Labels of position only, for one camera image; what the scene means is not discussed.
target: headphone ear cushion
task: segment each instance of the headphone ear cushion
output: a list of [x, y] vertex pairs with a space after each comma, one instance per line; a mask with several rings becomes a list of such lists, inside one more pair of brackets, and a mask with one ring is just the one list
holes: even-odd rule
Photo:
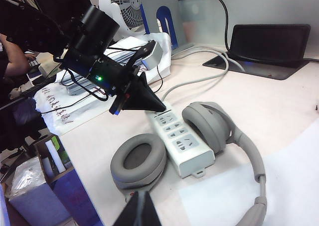
[[164, 170], [166, 149], [155, 134], [136, 135], [124, 142], [111, 161], [111, 174], [120, 189], [152, 183]]
[[182, 111], [182, 117], [215, 154], [225, 148], [230, 129], [218, 113], [195, 102]]

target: cable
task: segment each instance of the cable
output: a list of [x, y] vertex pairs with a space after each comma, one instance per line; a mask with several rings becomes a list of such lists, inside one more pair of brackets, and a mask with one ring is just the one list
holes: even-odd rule
[[163, 86], [163, 83], [164, 83], [163, 78], [162, 78], [161, 75], [160, 75], [159, 66], [157, 65], [156, 68], [157, 68], [158, 73], [159, 73], [159, 77], [160, 77], [160, 80], [161, 80], [161, 84], [160, 84], [159, 89], [157, 89], [154, 93], [157, 93], [157, 92], [161, 89], [161, 87]]
[[133, 47], [133, 48], [129, 48], [129, 49], [125, 49], [125, 48], [113, 48], [113, 47], [109, 47], [108, 49], [118, 49], [119, 51], [115, 51], [112, 53], [118, 53], [118, 52], [124, 52], [124, 51], [132, 51], [132, 49], [134, 50], [134, 52], [137, 52], [138, 49], [134, 49], [134, 48], [141, 48], [143, 46], [137, 46], [137, 47]]
[[314, 63], [319, 63], [319, 59], [316, 59], [316, 58], [304, 58], [304, 60], [314, 62]]
[[65, 77], [65, 74], [66, 74], [66, 70], [65, 70], [65, 72], [64, 72], [64, 74], [63, 74], [63, 76], [62, 76], [62, 78], [61, 78], [60, 84], [63, 85], [63, 86], [65, 86], [65, 87], [69, 87], [69, 86], [71, 86], [71, 85], [74, 84], [74, 83], [70, 83], [69, 85], [65, 85], [65, 84], [63, 83], [63, 78]]
[[74, 74], [72, 73], [71, 70], [69, 70], [68, 68], [66, 69], [68, 71], [68, 73], [70, 74], [71, 76], [71, 79], [74, 83], [76, 83], [77, 85], [79, 85], [81, 88], [83, 88], [85, 91], [87, 91], [89, 94], [91, 94], [92, 96], [94, 96], [95, 98], [99, 99], [100, 101], [103, 101], [103, 102], [106, 102], [109, 98], [108, 94], [106, 93], [106, 97], [105, 98], [102, 98], [102, 97], [99, 97], [98, 95], [94, 94], [93, 92], [91, 92], [90, 90], [88, 90], [86, 87], [82, 86], [81, 84], [78, 83], [78, 81], [75, 79], [74, 77]]
[[47, 114], [47, 113], [51, 113], [51, 112], [58, 111], [58, 110], [61, 110], [61, 109], [65, 109], [65, 108], [72, 107], [72, 106], [74, 106], [75, 104], [79, 103], [80, 101], [82, 101], [83, 99], [85, 99], [85, 98], [87, 98], [87, 97], [89, 97], [89, 96], [91, 96], [91, 94], [86, 95], [85, 97], [81, 98], [80, 100], [77, 100], [75, 103], [72, 103], [71, 105], [68, 105], [68, 106], [65, 106], [65, 107], [56, 108], [56, 109], [53, 109], [53, 110], [50, 110], [50, 111], [47, 111], [47, 112], [43, 112], [43, 113], [41, 113], [41, 114]]
[[116, 50], [131, 51], [131, 52], [137, 52], [138, 51], [138, 49], [133, 49], [133, 48], [125, 49], [125, 48], [108, 47], [108, 49], [116, 49]]
[[244, 57], [244, 56], [241, 56], [241, 55], [238, 55], [234, 52], [232, 52], [228, 46], [228, 20], [229, 20], [229, 16], [228, 16], [228, 10], [227, 10], [227, 7], [226, 7], [226, 4], [223, 0], [218, 0], [221, 5], [223, 6], [224, 10], [225, 10], [225, 17], [226, 17], [226, 21], [225, 21], [225, 46], [226, 46], [226, 49], [227, 51], [238, 57], [238, 58], [242, 58], [243, 60], [248, 60], [248, 61], [255, 61], [255, 62], [265, 62], [265, 63], [285, 63], [285, 62], [298, 62], [298, 61], [302, 61], [302, 60], [306, 60], [306, 61], [311, 61], [311, 62], [316, 62], [316, 63], [319, 63], [319, 59], [314, 59], [314, 58], [303, 58], [303, 59], [296, 59], [296, 60], [289, 60], [289, 61], [283, 61], [283, 60], [266, 60], [266, 59], [255, 59], [255, 58], [249, 58], [249, 57]]
[[190, 48], [190, 49], [186, 49], [186, 50], [183, 50], [175, 55], [172, 56], [172, 60], [177, 60], [177, 59], [181, 59], [181, 58], [184, 58], [186, 56], [189, 55], [189, 53], [185, 56], [185, 55], [182, 55], [180, 57], [175, 57], [176, 55], [179, 56], [180, 54], [184, 53], [184, 52], [189, 52], [190, 50], [198, 50], [198, 49], [202, 49], [202, 50], [205, 50], [205, 49], [208, 49], [208, 50], [214, 50], [214, 51], [217, 51], [217, 52], [220, 52], [222, 54], [224, 54], [224, 56], [226, 57], [226, 59], [232, 63], [234, 63], [238, 68], [240, 68], [241, 71], [243, 72], [246, 72], [245, 69], [238, 63], [236, 62], [235, 60], [231, 59], [228, 57], [227, 53], [225, 51], [222, 51], [220, 49], [217, 49], [217, 48], [213, 48], [213, 47], [207, 47], [207, 46], [195, 46], [194, 48]]
[[162, 101], [164, 101], [164, 99], [166, 98], [166, 96], [171, 92], [173, 91], [174, 89], [176, 88], [179, 88], [181, 86], [184, 86], [184, 85], [188, 85], [188, 84], [193, 84], [193, 83], [199, 83], [199, 82], [202, 82], [202, 81], [206, 81], [206, 80], [210, 80], [210, 79], [214, 79], [214, 78], [218, 78], [218, 77], [221, 77], [223, 75], [225, 75], [228, 71], [228, 68], [229, 68], [229, 63], [227, 61], [227, 59], [219, 52], [217, 51], [214, 51], [214, 50], [208, 50], [208, 49], [204, 49], [204, 50], [197, 50], [196, 52], [192, 52], [190, 54], [188, 54], [187, 56], [191, 55], [191, 54], [194, 54], [194, 53], [200, 53], [200, 52], [209, 52], [209, 53], [214, 53], [214, 54], [217, 54], [219, 57], [221, 57], [225, 63], [226, 63], [226, 68], [225, 70], [220, 73], [220, 74], [217, 74], [217, 75], [214, 75], [214, 76], [210, 76], [210, 77], [207, 77], [207, 78], [201, 78], [201, 79], [197, 79], [197, 80], [193, 80], [193, 81], [189, 81], [189, 82], [184, 82], [184, 83], [181, 83], [181, 84], [177, 84], [176, 86], [174, 87], [171, 87], [170, 89], [168, 89], [168, 91], [164, 94], [164, 96], [162, 97]]
[[48, 79], [48, 77], [50, 76], [50, 74], [56, 69], [56, 68], [58, 68], [58, 67], [60, 67], [61, 66], [61, 64], [62, 63], [59, 63], [58, 65], [56, 65], [50, 72], [49, 72], [49, 74], [48, 75], [46, 75], [46, 77], [44, 78], [44, 81], [45, 80], [47, 80]]

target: power strip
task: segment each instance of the power strip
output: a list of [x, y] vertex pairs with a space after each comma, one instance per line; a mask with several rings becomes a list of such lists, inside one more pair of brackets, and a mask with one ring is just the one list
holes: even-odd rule
[[179, 176], [205, 175], [205, 168], [212, 165], [215, 155], [212, 149], [176, 114], [170, 104], [164, 102], [162, 113], [146, 111], [152, 127], [164, 141], [168, 156]]

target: green led light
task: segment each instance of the green led light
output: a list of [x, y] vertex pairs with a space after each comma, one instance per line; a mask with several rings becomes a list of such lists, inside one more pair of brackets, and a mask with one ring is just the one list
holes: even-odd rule
[[99, 82], [103, 80], [103, 78], [101, 76], [99, 76], [99, 75], [96, 75], [95, 79], [98, 80]]

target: black cable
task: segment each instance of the black cable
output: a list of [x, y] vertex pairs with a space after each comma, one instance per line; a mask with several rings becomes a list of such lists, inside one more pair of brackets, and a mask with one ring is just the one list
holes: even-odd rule
[[118, 52], [124, 52], [124, 51], [131, 51], [134, 48], [141, 48], [143, 46], [137, 46], [137, 47], [133, 47], [133, 48], [129, 48], [129, 49], [125, 49], [125, 48], [113, 48], [113, 47], [109, 47], [108, 49], [119, 49], [119, 51], [115, 51], [112, 53], [107, 54], [106, 56], [108, 57], [109, 55], [113, 54], [113, 53], [118, 53]]
[[160, 77], [160, 80], [161, 80], [161, 84], [160, 84], [159, 89], [157, 89], [154, 93], [157, 93], [157, 92], [161, 89], [161, 87], [163, 86], [163, 78], [162, 78], [161, 75], [160, 75], [159, 66], [157, 66], [157, 70], [158, 70], [158, 73], [159, 73], [159, 77]]
[[44, 81], [47, 80], [47, 78], [50, 76], [50, 74], [51, 74], [56, 68], [60, 67], [61, 64], [62, 64], [62, 63], [59, 63], [58, 65], [56, 65], [56, 66], [49, 72], [49, 74], [46, 75], [46, 77], [44, 78]]
[[108, 49], [116, 49], [116, 50], [131, 51], [131, 52], [137, 52], [138, 51], [138, 49], [133, 49], [133, 48], [125, 49], [125, 48], [108, 47]]
[[316, 58], [304, 58], [303, 60], [314, 62], [314, 63], [319, 63], [319, 59], [316, 59]]
[[255, 61], [255, 62], [268, 62], [268, 63], [286, 63], [286, 62], [298, 62], [298, 61], [311, 61], [311, 62], [316, 62], [319, 63], [319, 59], [314, 59], [314, 58], [303, 58], [303, 59], [296, 59], [296, 60], [289, 60], [289, 61], [279, 61], [279, 60], [266, 60], [266, 59], [255, 59], [255, 58], [248, 58], [248, 57], [244, 57], [241, 55], [238, 55], [234, 52], [232, 52], [228, 46], [228, 20], [229, 20], [229, 16], [228, 16], [228, 10], [227, 10], [227, 6], [225, 4], [225, 2], [223, 0], [218, 0], [221, 5], [223, 6], [224, 10], [225, 10], [225, 17], [226, 17], [226, 21], [225, 21], [225, 46], [227, 51], [238, 58], [242, 58], [242, 60], [246, 60], [246, 61]]
[[96, 95], [93, 92], [91, 92], [90, 90], [88, 90], [86, 87], [84, 87], [81, 84], [79, 84], [78, 81], [75, 79], [74, 74], [72, 73], [72, 71], [70, 71], [68, 68], [66, 70], [70, 74], [72, 81], [74, 83], [76, 83], [77, 85], [79, 85], [81, 88], [83, 88], [85, 91], [87, 91], [89, 94], [91, 94], [92, 96], [94, 96], [95, 98], [97, 98], [97, 99], [99, 99], [100, 101], [103, 101], [103, 102], [106, 102], [108, 100], [109, 96], [108, 96], [107, 92], [105, 92], [106, 93], [105, 98], [99, 97], [98, 95]]
[[64, 74], [63, 74], [63, 76], [62, 76], [62, 78], [61, 78], [60, 84], [63, 85], [63, 86], [65, 86], [65, 87], [69, 87], [69, 86], [71, 86], [73, 83], [70, 83], [69, 85], [65, 85], [65, 84], [63, 83], [63, 78], [65, 77], [65, 74], [66, 74], [66, 71], [64, 72]]
[[65, 109], [65, 108], [72, 107], [72, 106], [74, 106], [75, 104], [77, 104], [78, 102], [82, 101], [83, 99], [85, 99], [85, 98], [87, 98], [87, 97], [89, 97], [89, 96], [91, 96], [91, 94], [86, 95], [85, 97], [81, 98], [80, 100], [77, 100], [75, 103], [72, 103], [71, 105], [68, 105], [68, 106], [65, 106], [65, 107], [56, 108], [56, 109], [53, 109], [53, 110], [50, 110], [50, 111], [47, 111], [47, 112], [43, 112], [43, 113], [41, 113], [41, 114], [51, 113], [51, 112], [54, 112], [54, 111], [58, 111], [58, 110], [61, 110], [61, 109]]

